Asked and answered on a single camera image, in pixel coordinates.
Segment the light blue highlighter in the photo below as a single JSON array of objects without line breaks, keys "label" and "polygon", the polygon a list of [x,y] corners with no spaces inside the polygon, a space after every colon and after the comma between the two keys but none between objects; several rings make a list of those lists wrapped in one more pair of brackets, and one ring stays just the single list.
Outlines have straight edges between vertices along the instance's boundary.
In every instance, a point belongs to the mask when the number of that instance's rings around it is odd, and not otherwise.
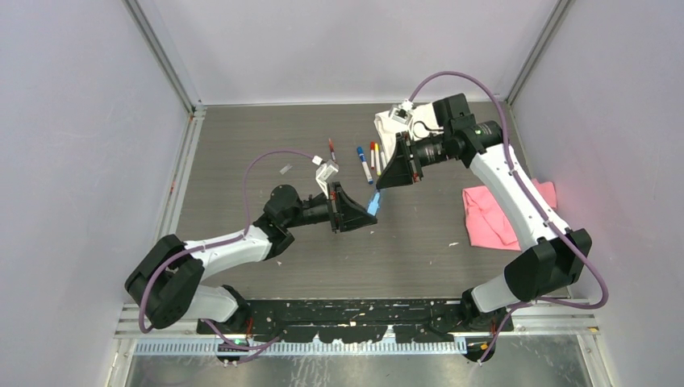
[{"label": "light blue highlighter", "polygon": [[373,217],[377,216],[377,213],[378,213],[380,206],[381,206],[381,198],[382,198],[382,193],[379,190],[377,190],[373,194],[372,198],[370,199],[370,201],[367,205],[366,210],[367,210],[368,214],[372,215]]}]

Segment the white pen yellow end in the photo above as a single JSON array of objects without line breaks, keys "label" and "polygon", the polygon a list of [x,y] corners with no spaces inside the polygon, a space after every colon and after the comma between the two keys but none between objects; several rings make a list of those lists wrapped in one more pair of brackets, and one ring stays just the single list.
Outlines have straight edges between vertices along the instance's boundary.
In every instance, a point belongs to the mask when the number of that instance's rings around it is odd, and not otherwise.
[{"label": "white pen yellow end", "polygon": [[380,158],[379,152],[377,150],[375,150],[373,152],[373,159],[374,159],[376,174],[378,176],[381,176],[382,175],[382,163],[381,163],[381,158]]}]

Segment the white blue marker pen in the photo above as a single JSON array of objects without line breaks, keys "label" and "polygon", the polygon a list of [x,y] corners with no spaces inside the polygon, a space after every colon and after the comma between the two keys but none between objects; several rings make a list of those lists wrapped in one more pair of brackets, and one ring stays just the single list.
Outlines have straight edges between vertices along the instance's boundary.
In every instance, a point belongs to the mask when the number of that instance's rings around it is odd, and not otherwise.
[{"label": "white blue marker pen", "polygon": [[364,157],[361,158],[361,165],[362,165],[362,168],[364,170],[365,179],[367,180],[369,185],[372,185],[373,184],[373,176],[372,176],[372,173],[370,171],[369,165],[368,165],[368,163]]}]

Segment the orange brown gel pen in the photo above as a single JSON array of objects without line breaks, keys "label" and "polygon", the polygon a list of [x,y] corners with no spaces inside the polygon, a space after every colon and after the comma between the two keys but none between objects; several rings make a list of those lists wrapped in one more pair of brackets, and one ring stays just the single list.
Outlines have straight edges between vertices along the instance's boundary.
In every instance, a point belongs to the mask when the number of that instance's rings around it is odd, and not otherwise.
[{"label": "orange brown gel pen", "polygon": [[333,142],[332,142],[332,139],[330,139],[330,138],[328,139],[328,148],[329,148],[331,160],[332,160],[333,162],[337,162],[336,152],[335,152],[335,149],[334,149],[334,144],[333,144]]}]

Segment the clear pen cap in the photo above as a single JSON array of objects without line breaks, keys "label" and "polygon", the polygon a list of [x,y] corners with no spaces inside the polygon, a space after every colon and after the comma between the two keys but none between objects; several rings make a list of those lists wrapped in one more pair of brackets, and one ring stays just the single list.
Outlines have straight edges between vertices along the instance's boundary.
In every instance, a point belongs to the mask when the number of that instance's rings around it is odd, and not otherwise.
[{"label": "clear pen cap", "polygon": [[292,168],[293,168],[293,166],[291,164],[287,164],[283,168],[280,169],[279,173],[281,175],[284,175],[284,174],[288,173]]}]

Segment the white acrylic marker grey tip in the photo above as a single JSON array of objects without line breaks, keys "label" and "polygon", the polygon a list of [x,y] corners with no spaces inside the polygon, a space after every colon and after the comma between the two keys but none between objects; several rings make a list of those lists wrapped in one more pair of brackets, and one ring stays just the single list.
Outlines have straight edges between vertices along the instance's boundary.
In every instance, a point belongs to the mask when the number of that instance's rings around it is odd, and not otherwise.
[{"label": "white acrylic marker grey tip", "polygon": [[383,151],[379,152],[379,160],[381,162],[382,171],[385,172],[386,166],[387,166],[387,160],[386,160],[386,155]]}]

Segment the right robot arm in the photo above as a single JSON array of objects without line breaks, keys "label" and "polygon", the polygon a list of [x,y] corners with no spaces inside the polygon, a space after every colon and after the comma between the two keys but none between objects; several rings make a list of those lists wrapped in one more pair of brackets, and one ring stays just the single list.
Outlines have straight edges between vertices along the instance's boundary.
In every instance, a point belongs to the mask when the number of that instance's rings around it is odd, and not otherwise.
[{"label": "right robot arm", "polygon": [[588,232],[557,216],[504,144],[499,124],[478,122],[464,94],[421,106],[402,102],[377,113],[374,126],[388,154],[377,188],[413,185],[422,181],[427,166],[459,160],[492,193],[518,239],[522,252],[502,274],[462,294],[460,325],[481,330],[507,306],[578,280],[585,265],[576,252],[590,251]]}]

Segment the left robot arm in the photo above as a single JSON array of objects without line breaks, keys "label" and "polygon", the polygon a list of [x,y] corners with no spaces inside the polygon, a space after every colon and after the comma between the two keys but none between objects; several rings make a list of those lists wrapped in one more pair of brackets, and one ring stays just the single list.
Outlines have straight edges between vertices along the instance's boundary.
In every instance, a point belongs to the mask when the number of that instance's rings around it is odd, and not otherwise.
[{"label": "left robot arm", "polygon": [[232,286],[207,287],[205,279],[281,255],[294,242],[293,227],[324,223],[333,232],[348,232],[372,226],[380,201],[375,192],[363,206],[338,181],[305,199],[293,186],[279,185],[262,215],[242,231],[199,241],[182,241],[175,234],[160,238],[124,285],[140,308],[140,331],[162,330],[184,319],[229,333],[242,331],[252,317],[249,304]]}]

